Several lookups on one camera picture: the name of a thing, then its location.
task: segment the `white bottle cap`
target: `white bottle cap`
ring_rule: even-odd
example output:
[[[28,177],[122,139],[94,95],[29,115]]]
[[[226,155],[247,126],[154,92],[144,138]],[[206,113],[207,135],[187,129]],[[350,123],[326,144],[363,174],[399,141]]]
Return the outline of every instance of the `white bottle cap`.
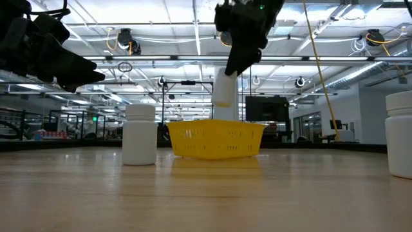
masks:
[[[156,107],[151,104],[130,104],[126,106],[126,118],[130,117],[155,118]]]
[[[386,96],[387,111],[408,108],[412,108],[412,91],[394,93]]]

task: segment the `black screen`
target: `black screen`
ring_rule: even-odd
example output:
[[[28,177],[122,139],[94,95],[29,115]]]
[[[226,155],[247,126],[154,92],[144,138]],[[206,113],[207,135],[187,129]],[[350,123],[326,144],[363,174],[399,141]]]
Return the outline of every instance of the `black screen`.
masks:
[[[246,97],[246,121],[286,122],[289,103],[286,97]]]
[[[341,130],[342,129],[342,121],[340,121],[340,120],[335,120],[335,122],[336,122],[336,127],[337,127],[337,129],[338,130]],[[330,129],[335,129],[335,126],[333,125],[333,121],[331,120],[330,121]]]

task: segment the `fluorescent light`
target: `fluorescent light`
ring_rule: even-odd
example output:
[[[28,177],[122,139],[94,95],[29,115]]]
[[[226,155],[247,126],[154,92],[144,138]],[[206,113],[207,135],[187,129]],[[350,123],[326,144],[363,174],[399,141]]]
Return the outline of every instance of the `fluorescent light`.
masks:
[[[122,99],[116,94],[111,94],[109,97],[117,102],[122,102]]]
[[[128,61],[141,61],[141,60],[169,60],[171,57],[166,55],[123,55],[123,56],[114,56],[113,60],[128,60]]]
[[[214,60],[214,61],[226,61],[229,59],[229,56],[206,56],[206,55],[200,55],[200,56],[191,56],[191,55],[180,55],[178,56],[178,60],[188,60],[188,61],[204,61],[204,60]]]
[[[18,86],[29,88],[31,90],[43,90],[40,86],[35,84],[18,84]]]
[[[376,57],[375,61],[412,61],[412,57]]]
[[[102,95],[102,94],[112,94],[112,92],[78,92],[81,95]]]
[[[369,57],[318,57],[320,61],[366,61]],[[309,57],[310,61],[316,61],[316,57]]]
[[[165,105],[170,105],[170,104],[179,104],[179,105],[212,105],[211,102],[165,102]]]
[[[113,53],[111,53],[109,50],[104,50],[103,52],[106,52],[106,53],[108,53],[108,54],[110,54],[110,55],[113,55]]]
[[[53,97],[55,97],[55,98],[57,98],[57,99],[60,99],[60,100],[67,100],[67,99],[65,99],[64,97],[60,97],[60,96],[57,96],[57,95],[52,95]]]
[[[7,92],[7,94],[13,94],[13,95],[40,95],[41,92]]]
[[[145,92],[144,88],[141,85],[136,85],[136,89],[138,92]]]
[[[88,59],[89,61],[104,61],[106,60],[103,56],[84,56],[83,58]]]
[[[278,57],[278,56],[267,56],[262,57],[262,61],[301,61],[302,57]]]
[[[90,104],[90,102],[82,101],[82,100],[71,100],[72,102],[76,102],[77,104]]]

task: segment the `overhead track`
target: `overhead track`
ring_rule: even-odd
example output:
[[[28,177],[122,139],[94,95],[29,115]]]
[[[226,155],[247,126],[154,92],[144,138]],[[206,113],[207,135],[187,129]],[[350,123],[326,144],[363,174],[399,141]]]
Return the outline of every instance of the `overhead track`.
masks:
[[[84,56],[90,61],[226,61],[226,55],[116,55],[116,56]],[[315,57],[311,56],[263,56],[262,62],[282,61],[282,62],[312,62]],[[412,57],[348,57],[348,56],[321,56],[321,61],[328,62],[393,62],[393,61],[412,61]]]

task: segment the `white plastic bottle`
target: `white plastic bottle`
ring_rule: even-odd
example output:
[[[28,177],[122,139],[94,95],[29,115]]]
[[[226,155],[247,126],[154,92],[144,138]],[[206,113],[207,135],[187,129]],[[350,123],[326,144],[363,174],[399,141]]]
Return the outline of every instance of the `white plastic bottle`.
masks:
[[[236,81],[238,73],[235,71],[231,76],[225,75],[225,68],[220,68],[214,77],[214,91],[212,102],[219,107],[230,107],[234,102]]]
[[[156,108],[149,104],[126,106],[127,122],[123,125],[124,165],[150,165],[156,162]]]
[[[386,97],[389,172],[412,179],[412,91]]]

